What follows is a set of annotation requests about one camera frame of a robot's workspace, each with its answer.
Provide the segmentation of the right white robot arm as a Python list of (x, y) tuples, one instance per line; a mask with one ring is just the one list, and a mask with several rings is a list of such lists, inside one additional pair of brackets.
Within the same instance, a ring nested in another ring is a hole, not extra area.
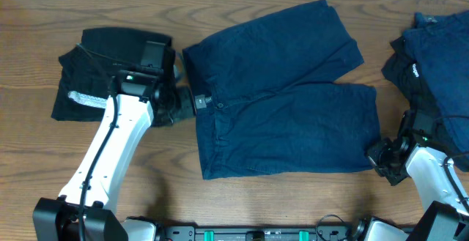
[(393, 186), (411, 178), (425, 213), (407, 231), (379, 218), (361, 220), (351, 240), (468, 241), (468, 193), (442, 147), (427, 138), (387, 138), (370, 147), (366, 156)]

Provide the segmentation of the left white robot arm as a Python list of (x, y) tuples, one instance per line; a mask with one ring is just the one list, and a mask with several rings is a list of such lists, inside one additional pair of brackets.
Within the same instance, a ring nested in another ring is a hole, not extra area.
[(56, 199), (41, 198), (33, 211), (39, 240), (164, 240), (163, 227), (145, 217), (115, 216), (125, 174), (155, 111), (169, 123), (193, 111), (187, 86), (163, 75), (121, 71), (109, 82), (102, 122), (77, 171)]

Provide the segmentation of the navy blue shorts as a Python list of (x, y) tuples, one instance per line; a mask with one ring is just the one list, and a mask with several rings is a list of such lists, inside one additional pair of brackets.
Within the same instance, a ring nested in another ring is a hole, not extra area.
[(229, 27), (182, 55), (204, 179), (370, 169), (377, 92), (339, 82), (363, 57), (326, 0)]

